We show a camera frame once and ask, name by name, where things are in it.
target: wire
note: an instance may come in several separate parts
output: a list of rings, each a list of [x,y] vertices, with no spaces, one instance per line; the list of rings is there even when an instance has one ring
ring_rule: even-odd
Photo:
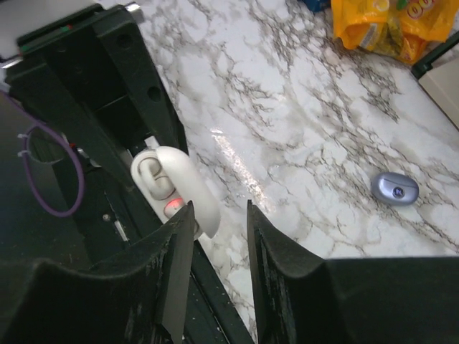
[[[82,199],[83,199],[83,194],[85,193],[85,176],[83,173],[83,169],[81,167],[80,160],[78,159],[77,154],[71,149],[71,147],[68,145],[68,143],[53,129],[45,125],[44,123],[38,121],[37,119],[33,118],[29,113],[27,113],[21,106],[16,104],[16,102],[13,100],[12,97],[10,97],[8,94],[6,94],[3,91],[0,91],[2,94],[5,95],[5,98],[17,109],[19,112],[21,112],[25,117],[29,118],[34,124],[32,127],[30,127],[26,134],[22,136],[23,139],[23,152],[22,152],[22,160],[24,162],[24,170],[26,172],[26,177],[27,181],[29,182],[30,189],[32,190],[32,193],[34,194],[35,198],[37,199],[38,203],[40,206],[43,207],[44,210],[46,210],[48,213],[51,215],[54,215],[56,217],[68,217],[73,215],[78,207],[81,205]],[[30,139],[30,134],[35,128],[40,128],[43,130],[45,133],[47,133],[49,136],[51,136],[57,143],[59,143],[65,151],[68,153],[70,159],[73,162],[73,165],[75,167],[75,170],[77,171],[77,177],[78,177],[78,193],[77,193],[77,198],[75,199],[75,202],[73,206],[66,210],[66,211],[57,211],[53,209],[40,195],[40,192],[38,191],[37,186],[35,185],[34,179],[32,177],[32,170],[30,167],[30,159],[29,159],[29,154],[28,154],[28,147],[29,147],[29,139]]]

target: snack package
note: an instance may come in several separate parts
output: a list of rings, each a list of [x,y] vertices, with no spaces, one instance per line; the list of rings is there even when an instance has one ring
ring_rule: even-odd
[[[459,0],[331,0],[331,8],[335,37],[345,48],[413,64],[428,42],[448,38]]]

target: earbud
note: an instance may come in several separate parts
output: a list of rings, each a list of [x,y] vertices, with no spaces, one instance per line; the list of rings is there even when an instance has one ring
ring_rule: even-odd
[[[138,165],[139,173],[142,176],[152,197],[157,200],[167,199],[175,191],[171,180],[166,176],[155,178],[161,172],[161,164],[155,158],[142,160]]]

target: purple cable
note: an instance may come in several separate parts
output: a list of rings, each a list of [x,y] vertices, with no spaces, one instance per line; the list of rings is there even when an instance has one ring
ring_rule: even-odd
[[[71,149],[71,147],[69,147],[68,143],[65,142],[65,140],[59,134],[53,131],[53,129],[46,126],[44,123],[41,123],[40,121],[33,118],[29,113],[26,113],[26,111],[22,107],[20,107],[18,104],[16,104],[8,94],[6,94],[5,92],[1,92],[1,93],[5,95],[6,99],[16,109],[18,109],[22,114],[24,114],[27,118],[29,118],[34,123],[33,126],[28,129],[28,131],[26,132],[26,136],[24,137],[24,144],[23,144],[24,153],[22,154],[22,160],[24,161],[24,169],[26,171],[27,180],[29,182],[32,193],[34,194],[40,206],[42,206],[43,209],[46,210],[51,215],[54,215],[56,217],[68,217],[68,216],[73,215],[77,211],[78,207],[80,206],[81,201],[83,199],[83,194],[85,192],[85,176],[83,174],[83,169],[81,167],[80,160],[78,159],[75,152]],[[29,136],[35,128],[40,128],[45,133],[47,133],[49,136],[51,136],[57,143],[59,143],[68,153],[69,157],[72,159],[73,165],[75,166],[75,170],[77,171],[77,177],[78,177],[78,194],[77,194],[77,198],[75,199],[75,202],[72,208],[70,208],[69,210],[57,211],[51,208],[51,206],[49,206],[48,203],[46,203],[46,201],[43,199],[42,195],[40,195],[40,192],[38,191],[38,188],[35,185],[34,179],[32,178],[32,171],[30,168],[30,159],[29,159],[28,153],[26,152],[28,152],[28,147],[29,147]]]

